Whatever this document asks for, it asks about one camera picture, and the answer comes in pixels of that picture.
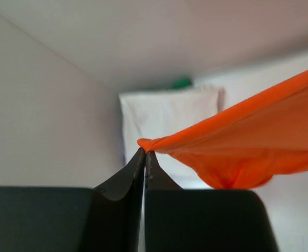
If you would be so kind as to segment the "green t-shirt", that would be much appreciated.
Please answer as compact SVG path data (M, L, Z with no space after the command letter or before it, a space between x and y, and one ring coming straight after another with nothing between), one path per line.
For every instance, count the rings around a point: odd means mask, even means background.
M176 81L173 82L171 85L171 89L184 89L184 88L190 88L192 87L192 79L189 76L183 76Z

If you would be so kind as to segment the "orange t-shirt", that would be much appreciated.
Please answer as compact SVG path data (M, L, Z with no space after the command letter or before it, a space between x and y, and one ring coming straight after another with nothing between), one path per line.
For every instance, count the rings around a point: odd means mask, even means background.
M308 171L308 70L187 129L139 139L215 189L250 189Z

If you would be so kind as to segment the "white t-shirt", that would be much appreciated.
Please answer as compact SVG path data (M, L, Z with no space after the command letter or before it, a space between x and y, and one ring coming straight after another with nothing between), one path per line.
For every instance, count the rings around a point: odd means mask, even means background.
M166 137L221 112L224 94L211 85L120 94L125 161L138 150L139 139Z

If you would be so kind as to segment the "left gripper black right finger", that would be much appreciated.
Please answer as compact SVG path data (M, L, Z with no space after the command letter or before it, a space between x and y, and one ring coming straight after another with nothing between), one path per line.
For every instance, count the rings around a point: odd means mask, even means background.
M183 189L146 158L146 251L278 251L266 212L249 190Z

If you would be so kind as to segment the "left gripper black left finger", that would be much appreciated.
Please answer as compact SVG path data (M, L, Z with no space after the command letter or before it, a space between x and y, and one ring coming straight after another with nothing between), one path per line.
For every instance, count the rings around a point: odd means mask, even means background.
M145 151L95 188L0 186L0 251L137 251Z

